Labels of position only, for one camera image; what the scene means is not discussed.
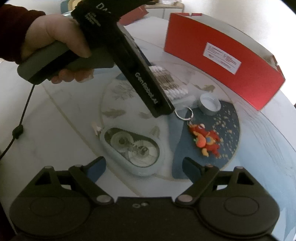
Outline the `person's left hand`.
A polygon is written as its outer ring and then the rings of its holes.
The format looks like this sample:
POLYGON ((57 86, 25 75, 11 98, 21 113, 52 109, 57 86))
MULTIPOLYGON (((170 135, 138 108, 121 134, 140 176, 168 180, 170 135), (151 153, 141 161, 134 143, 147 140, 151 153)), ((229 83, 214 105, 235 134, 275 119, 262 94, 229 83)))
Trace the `person's left hand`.
POLYGON ((39 84, 45 76, 36 80, 31 77, 68 50, 82 58, 91 56, 78 22, 63 15, 40 16, 26 32, 21 50, 23 62, 17 68, 18 75, 39 84))

